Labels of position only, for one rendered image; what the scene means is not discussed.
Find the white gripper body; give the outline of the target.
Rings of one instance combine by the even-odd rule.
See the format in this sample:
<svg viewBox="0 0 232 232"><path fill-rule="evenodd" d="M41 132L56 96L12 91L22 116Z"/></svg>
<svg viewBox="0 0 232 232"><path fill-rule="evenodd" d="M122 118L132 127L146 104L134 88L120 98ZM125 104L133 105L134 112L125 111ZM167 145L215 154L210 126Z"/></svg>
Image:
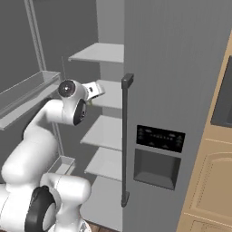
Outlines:
<svg viewBox="0 0 232 232"><path fill-rule="evenodd" d="M105 89L100 82L92 82L91 83L91 98L97 98L102 96L105 93Z"/></svg>

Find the pale grey fridge shelf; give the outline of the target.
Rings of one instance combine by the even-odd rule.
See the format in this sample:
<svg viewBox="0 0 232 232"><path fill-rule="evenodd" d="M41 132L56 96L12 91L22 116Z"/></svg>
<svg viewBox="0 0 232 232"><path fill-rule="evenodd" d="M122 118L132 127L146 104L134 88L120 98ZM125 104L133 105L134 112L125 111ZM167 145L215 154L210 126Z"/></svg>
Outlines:
<svg viewBox="0 0 232 232"><path fill-rule="evenodd" d="M122 119L101 115L81 143L122 151Z"/></svg>
<svg viewBox="0 0 232 232"><path fill-rule="evenodd" d="M105 93L92 100L94 106L122 108L122 90L119 82L99 80L99 84L104 88Z"/></svg>
<svg viewBox="0 0 232 232"><path fill-rule="evenodd" d="M94 43L69 57L70 61L124 62L124 45L114 43Z"/></svg>
<svg viewBox="0 0 232 232"><path fill-rule="evenodd" d="M84 172L122 181L121 160L120 151L98 148Z"/></svg>

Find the grey fridge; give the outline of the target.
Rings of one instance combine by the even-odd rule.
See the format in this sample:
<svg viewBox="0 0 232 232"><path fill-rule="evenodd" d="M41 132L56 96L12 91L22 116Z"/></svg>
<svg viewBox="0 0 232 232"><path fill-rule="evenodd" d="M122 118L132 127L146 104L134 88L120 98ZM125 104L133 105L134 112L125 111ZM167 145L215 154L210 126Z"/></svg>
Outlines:
<svg viewBox="0 0 232 232"><path fill-rule="evenodd" d="M39 72L60 73L61 82L104 80L121 84L127 73L124 62L70 61L69 57L95 43L124 45L125 0L24 0L24 5ZM36 105L39 109L35 115L51 99L61 98L58 88ZM58 142L56 160L60 156L74 158L75 169L70 176L87 179L91 184L91 195L80 206L80 214L92 232L123 232L122 181L85 173L94 154L102 147L81 143L101 115L122 119L122 108L94 106L92 100L78 125L50 122L46 129Z"/></svg>

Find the grey fridge door with dispenser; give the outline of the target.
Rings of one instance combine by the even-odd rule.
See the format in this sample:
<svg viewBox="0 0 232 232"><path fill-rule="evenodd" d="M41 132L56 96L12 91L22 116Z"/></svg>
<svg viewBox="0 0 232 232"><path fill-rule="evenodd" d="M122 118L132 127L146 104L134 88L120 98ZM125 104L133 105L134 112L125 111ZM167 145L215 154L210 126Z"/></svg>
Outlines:
<svg viewBox="0 0 232 232"><path fill-rule="evenodd" d="M232 30L232 0L125 0L123 232L176 232Z"/></svg>

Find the open grey fridge door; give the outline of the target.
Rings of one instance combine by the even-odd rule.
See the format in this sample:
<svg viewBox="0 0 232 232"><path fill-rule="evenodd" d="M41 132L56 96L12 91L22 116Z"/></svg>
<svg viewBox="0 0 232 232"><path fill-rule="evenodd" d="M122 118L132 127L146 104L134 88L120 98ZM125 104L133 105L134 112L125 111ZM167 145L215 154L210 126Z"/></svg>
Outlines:
<svg viewBox="0 0 232 232"><path fill-rule="evenodd" d="M0 93L38 72L24 0L0 0ZM4 183L2 166L38 109L35 106L6 130L0 130L0 183Z"/></svg>

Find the large clear door bin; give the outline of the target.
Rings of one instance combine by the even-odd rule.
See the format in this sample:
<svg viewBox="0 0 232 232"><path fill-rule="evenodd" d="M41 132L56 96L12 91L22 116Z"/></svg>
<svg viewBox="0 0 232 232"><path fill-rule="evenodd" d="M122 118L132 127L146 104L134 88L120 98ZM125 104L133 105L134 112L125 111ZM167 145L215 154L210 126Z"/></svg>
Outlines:
<svg viewBox="0 0 232 232"><path fill-rule="evenodd" d="M59 72L40 71L0 93L0 131L15 123L34 106L56 92Z"/></svg>

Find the small clear door bin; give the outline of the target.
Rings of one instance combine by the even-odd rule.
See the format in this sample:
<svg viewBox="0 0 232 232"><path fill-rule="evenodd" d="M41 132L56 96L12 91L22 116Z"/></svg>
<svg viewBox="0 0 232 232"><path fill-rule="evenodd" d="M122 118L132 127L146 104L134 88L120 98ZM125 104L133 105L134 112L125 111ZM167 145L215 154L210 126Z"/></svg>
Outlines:
<svg viewBox="0 0 232 232"><path fill-rule="evenodd" d="M60 156L56 162L50 167L49 172L59 175L71 175L75 169L75 159Z"/></svg>

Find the tan wooden cabinet run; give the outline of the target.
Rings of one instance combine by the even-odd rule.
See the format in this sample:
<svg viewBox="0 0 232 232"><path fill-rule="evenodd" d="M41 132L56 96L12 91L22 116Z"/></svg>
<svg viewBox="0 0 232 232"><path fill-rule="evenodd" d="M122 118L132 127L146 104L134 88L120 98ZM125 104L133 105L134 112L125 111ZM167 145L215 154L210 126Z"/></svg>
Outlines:
<svg viewBox="0 0 232 232"><path fill-rule="evenodd" d="M232 33L177 232L232 232Z"/></svg>

